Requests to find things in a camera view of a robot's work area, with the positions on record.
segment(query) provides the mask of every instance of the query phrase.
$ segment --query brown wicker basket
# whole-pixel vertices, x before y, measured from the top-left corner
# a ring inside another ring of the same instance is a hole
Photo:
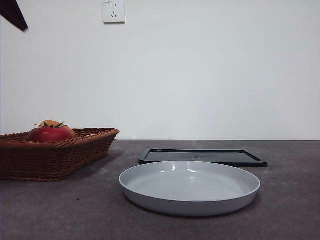
[[[108,154],[120,132],[73,129],[78,137],[56,142],[26,141],[28,132],[0,136],[0,179],[56,182]]]

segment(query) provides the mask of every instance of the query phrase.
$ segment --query gray plate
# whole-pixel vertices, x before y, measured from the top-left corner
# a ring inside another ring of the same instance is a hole
[[[260,188],[252,173],[201,161],[163,161],[132,167],[119,182],[133,203],[159,213],[213,216],[244,208]]]

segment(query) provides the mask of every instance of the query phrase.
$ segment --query plate rim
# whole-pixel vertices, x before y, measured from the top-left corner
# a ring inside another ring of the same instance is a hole
[[[253,178],[255,178],[258,182],[258,186],[250,191],[249,193],[246,193],[244,195],[241,195],[241,196],[238,196],[238,197],[232,197],[232,198],[222,198],[222,199],[215,199],[215,200],[175,200],[175,199],[167,199],[167,198],[161,198],[161,197],[155,197],[155,196],[149,196],[149,195],[145,195],[145,194],[141,194],[141,193],[138,193],[136,191],[133,191],[131,189],[129,189],[128,187],[126,187],[122,181],[121,181],[121,177],[122,175],[129,171],[129,170],[132,170],[134,168],[138,168],[138,167],[142,167],[142,166],[147,166],[147,165],[150,165],[150,164],[162,164],[162,163],[176,163],[176,162],[179,162],[179,163],[187,163],[187,162],[192,162],[192,163],[201,163],[201,164],[213,164],[213,165],[220,165],[222,166],[223,168],[233,168],[233,169],[237,169],[239,171],[243,171],[243,172],[246,172],[246,173],[249,173],[250,175],[253,176]],[[130,167],[128,168],[127,170],[123,171],[119,178],[119,183],[121,184],[121,186],[126,189],[127,191],[130,191],[134,194],[137,194],[137,195],[140,195],[140,196],[143,196],[143,197],[147,197],[147,198],[153,198],[153,199],[158,199],[158,200],[163,200],[163,201],[173,201],[173,202],[180,202],[180,203],[214,203],[214,202],[223,202],[223,201],[231,201],[231,200],[237,200],[237,199],[241,199],[241,198],[245,198],[247,196],[250,196],[254,193],[256,193],[260,187],[261,187],[261,181],[259,180],[259,178],[254,175],[253,173],[249,172],[249,171],[246,171],[244,169],[241,169],[241,168],[238,168],[238,167],[234,167],[234,166],[229,166],[229,165],[224,165],[224,164],[220,164],[220,163],[213,163],[213,162],[206,162],[206,161],[158,161],[158,162],[150,162],[150,163],[146,163],[146,164],[143,164],[143,165],[137,165],[137,166],[133,166],[133,167]]]

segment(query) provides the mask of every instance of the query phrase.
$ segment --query outlet faceplate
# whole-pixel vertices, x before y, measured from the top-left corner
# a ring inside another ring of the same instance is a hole
[[[126,22],[126,0],[105,0],[103,2],[103,23]]]

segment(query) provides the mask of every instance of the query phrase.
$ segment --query basket rim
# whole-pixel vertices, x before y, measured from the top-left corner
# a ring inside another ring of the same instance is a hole
[[[73,128],[72,130],[77,131],[98,131],[98,130],[105,130],[104,132],[98,132],[96,134],[90,134],[86,136],[78,136],[66,140],[60,140],[60,141],[27,141],[27,140],[4,140],[0,139],[0,147],[1,146],[6,146],[6,147],[14,147],[14,146],[33,146],[33,147],[69,147],[71,145],[78,145],[81,144],[83,141],[95,141],[95,140],[100,140],[103,138],[109,138],[111,136],[117,135],[120,131],[116,128]],[[23,135],[29,133],[28,131],[26,132],[19,132],[19,133],[12,133],[12,134],[4,134],[0,135],[0,137],[8,137],[8,136],[13,136],[13,135]]]

